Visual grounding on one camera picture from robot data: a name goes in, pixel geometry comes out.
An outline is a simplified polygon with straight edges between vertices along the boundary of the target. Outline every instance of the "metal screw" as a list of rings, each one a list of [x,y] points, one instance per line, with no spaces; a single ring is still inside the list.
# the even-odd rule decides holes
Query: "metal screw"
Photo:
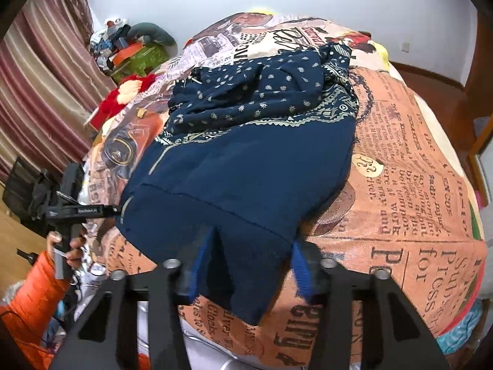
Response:
[[[123,270],[115,270],[113,271],[109,277],[113,280],[113,281],[121,281],[122,279],[124,279],[126,277],[127,273]]]
[[[165,260],[163,266],[165,268],[177,268],[181,265],[181,262],[177,258],[169,258]]]
[[[379,280],[388,280],[390,277],[390,273],[382,268],[379,268],[374,274]]]
[[[325,268],[334,268],[337,266],[337,262],[332,258],[323,258],[320,264]]]

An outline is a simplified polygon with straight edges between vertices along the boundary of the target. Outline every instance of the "bed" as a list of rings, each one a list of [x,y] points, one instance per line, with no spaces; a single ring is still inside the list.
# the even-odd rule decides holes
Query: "bed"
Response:
[[[168,118],[174,81],[193,66],[215,68],[328,41],[353,49],[350,79],[359,112],[352,166],[334,203],[301,229],[325,257],[349,269],[390,271],[433,334],[440,335],[469,310],[484,271],[487,250],[474,190],[432,110],[405,86],[385,48],[360,32],[294,15],[240,13],[213,24],[190,39],[181,56],[161,65],[156,82],[105,124],[88,153],[86,201],[119,203],[143,151]],[[89,224],[91,260],[107,271],[153,269],[155,264],[113,225]],[[253,357],[263,366],[304,366],[320,310],[296,292],[288,272],[256,327],[203,296],[179,310],[184,329],[217,349]],[[290,327],[292,321],[305,325]],[[357,302],[352,334],[352,363],[357,363],[362,341]]]

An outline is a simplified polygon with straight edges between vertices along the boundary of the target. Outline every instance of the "red plush item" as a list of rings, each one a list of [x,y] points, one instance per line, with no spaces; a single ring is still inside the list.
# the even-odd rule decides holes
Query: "red plush item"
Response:
[[[156,75],[149,74],[145,77],[139,75],[129,75],[123,78],[119,86],[112,90],[98,107],[98,112],[90,120],[90,124],[94,129],[101,129],[103,124],[110,118],[118,114],[138,93],[146,91],[156,80]],[[132,84],[127,87],[125,83],[132,81]],[[122,90],[125,91],[125,96],[121,95]]]

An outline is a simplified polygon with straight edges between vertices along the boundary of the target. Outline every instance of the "navy blue garment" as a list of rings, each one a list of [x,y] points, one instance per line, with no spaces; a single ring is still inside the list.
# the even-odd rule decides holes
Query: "navy blue garment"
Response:
[[[215,227],[198,293],[257,324],[300,221],[346,180],[358,109],[350,56],[330,43],[178,81],[164,131],[123,191],[122,234],[160,263],[198,226]]]

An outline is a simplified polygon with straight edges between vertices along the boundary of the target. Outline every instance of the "black chair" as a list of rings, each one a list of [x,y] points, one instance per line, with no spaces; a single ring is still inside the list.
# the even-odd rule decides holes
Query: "black chair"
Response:
[[[44,217],[43,206],[51,203],[58,184],[47,170],[38,171],[18,157],[10,172],[2,200],[23,226],[43,237],[53,230]]]

